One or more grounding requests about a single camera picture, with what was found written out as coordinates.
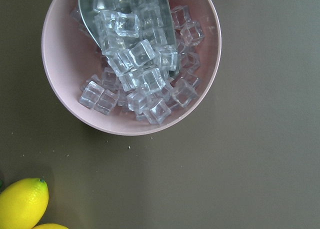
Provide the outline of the metal ice scoop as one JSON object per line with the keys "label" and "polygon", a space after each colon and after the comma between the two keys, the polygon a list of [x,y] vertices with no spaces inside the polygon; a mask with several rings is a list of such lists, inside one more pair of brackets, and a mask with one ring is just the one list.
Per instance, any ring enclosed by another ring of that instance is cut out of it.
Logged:
{"label": "metal ice scoop", "polygon": [[[138,63],[135,46],[148,41],[151,58],[144,67],[156,66],[168,76],[179,72],[178,52],[173,19],[168,0],[78,0],[84,26],[107,59],[121,51],[132,51],[129,56]],[[136,14],[139,18],[139,37],[119,36],[115,32],[117,12]]]}

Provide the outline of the yellow lemon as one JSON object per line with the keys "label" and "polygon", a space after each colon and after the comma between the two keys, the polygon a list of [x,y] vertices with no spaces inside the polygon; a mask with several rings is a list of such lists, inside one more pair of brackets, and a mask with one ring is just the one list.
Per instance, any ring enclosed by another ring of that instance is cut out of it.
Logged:
{"label": "yellow lemon", "polygon": [[0,227],[31,229],[44,215],[49,203],[49,189],[42,178],[14,182],[0,194]]}
{"label": "yellow lemon", "polygon": [[44,223],[44,224],[36,225],[32,229],[69,229],[69,228],[57,223]]}

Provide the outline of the pink bowl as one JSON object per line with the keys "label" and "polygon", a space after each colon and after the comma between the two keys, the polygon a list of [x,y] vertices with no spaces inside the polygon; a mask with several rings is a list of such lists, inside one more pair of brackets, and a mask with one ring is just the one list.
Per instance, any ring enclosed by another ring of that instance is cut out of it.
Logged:
{"label": "pink bowl", "polygon": [[212,0],[168,0],[171,7],[187,5],[191,18],[200,23],[204,40],[196,47],[200,67],[196,75],[201,78],[197,98],[187,107],[175,109],[161,124],[136,120],[135,114],[119,108],[109,115],[88,109],[79,103],[80,86],[100,70],[95,54],[96,43],[84,35],[71,11],[78,0],[53,0],[42,30],[41,50],[48,81],[61,103],[80,121],[114,135],[140,136],[165,130],[187,117],[204,99],[218,71],[222,52],[222,33],[219,17]]}

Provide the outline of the clear ice cube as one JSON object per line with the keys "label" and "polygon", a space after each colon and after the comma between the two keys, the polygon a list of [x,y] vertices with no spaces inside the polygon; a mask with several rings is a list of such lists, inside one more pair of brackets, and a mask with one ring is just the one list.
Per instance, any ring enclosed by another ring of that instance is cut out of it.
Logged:
{"label": "clear ice cube", "polygon": [[197,46],[205,37],[198,21],[187,22],[180,30],[180,35],[187,46]]}
{"label": "clear ice cube", "polygon": [[92,109],[96,105],[104,91],[105,89],[102,86],[100,86],[94,81],[90,81],[88,85],[85,87],[78,102],[81,105],[89,109]]}
{"label": "clear ice cube", "polygon": [[135,13],[117,12],[114,30],[120,37],[138,38],[140,36],[140,20]]}
{"label": "clear ice cube", "polygon": [[172,113],[172,110],[167,106],[163,99],[157,100],[149,109],[152,120],[157,124],[162,124],[163,121]]}

